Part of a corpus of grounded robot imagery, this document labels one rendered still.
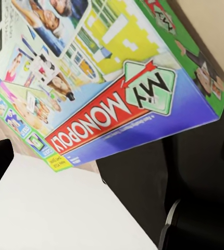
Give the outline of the board game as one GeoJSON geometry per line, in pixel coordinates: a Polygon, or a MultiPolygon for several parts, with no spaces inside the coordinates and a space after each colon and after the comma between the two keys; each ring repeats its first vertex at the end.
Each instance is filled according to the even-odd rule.
{"type": "Polygon", "coordinates": [[[0,118],[54,172],[220,119],[166,0],[0,0],[0,118]]]}

